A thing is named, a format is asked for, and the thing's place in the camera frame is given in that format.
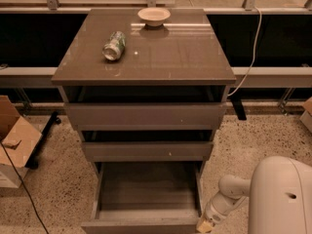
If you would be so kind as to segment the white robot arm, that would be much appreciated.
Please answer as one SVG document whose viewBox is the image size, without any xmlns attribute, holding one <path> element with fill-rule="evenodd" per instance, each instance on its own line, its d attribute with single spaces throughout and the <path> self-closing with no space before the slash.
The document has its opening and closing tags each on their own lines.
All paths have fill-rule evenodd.
<svg viewBox="0 0 312 234">
<path fill-rule="evenodd" d="M 247 205 L 248 234 L 312 234 L 312 167 L 282 156 L 264 158 L 250 179 L 226 175 L 196 230 L 210 233 Z"/>
</svg>

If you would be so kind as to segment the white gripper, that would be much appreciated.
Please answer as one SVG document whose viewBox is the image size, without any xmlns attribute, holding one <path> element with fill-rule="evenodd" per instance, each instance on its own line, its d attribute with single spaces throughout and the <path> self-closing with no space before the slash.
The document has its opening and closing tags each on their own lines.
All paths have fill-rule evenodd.
<svg viewBox="0 0 312 234">
<path fill-rule="evenodd" d="M 203 215 L 197 222 L 196 230 L 201 234 L 212 232 L 214 225 L 221 224 L 231 212 L 243 208 L 247 204 L 248 198 L 246 196 L 231 198 L 217 192 L 207 203 Z"/>
</svg>

